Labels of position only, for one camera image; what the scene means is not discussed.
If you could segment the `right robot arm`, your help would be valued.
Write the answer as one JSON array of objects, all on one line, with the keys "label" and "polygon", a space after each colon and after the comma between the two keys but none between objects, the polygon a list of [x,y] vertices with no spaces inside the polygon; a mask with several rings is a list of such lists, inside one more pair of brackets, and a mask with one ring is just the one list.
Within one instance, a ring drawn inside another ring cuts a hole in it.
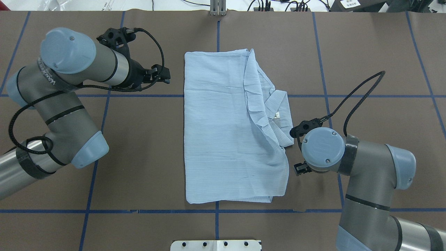
[{"label": "right robot arm", "polygon": [[445,231],[390,214],[395,190],[411,186],[417,161],[408,150],[342,136],[327,127],[294,127],[305,161],[298,174],[333,171],[349,177],[338,225],[338,251],[444,251]]}]

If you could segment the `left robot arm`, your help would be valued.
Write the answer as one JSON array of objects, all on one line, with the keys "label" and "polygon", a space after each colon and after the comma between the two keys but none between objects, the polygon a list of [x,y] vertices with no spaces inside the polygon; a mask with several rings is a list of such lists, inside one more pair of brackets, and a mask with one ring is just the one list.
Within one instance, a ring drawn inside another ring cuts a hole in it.
[{"label": "left robot arm", "polygon": [[[131,58],[129,42],[137,33],[156,44],[161,64],[146,69]],[[86,88],[141,92],[157,82],[169,84],[163,50],[143,28],[110,28],[93,40],[84,33],[59,27],[40,45],[40,56],[7,81],[7,93],[20,109],[8,124],[13,148],[1,156],[1,199],[72,164],[80,169],[105,156],[109,146],[76,91]],[[36,110],[49,131],[18,140],[16,121],[25,110]]]}]

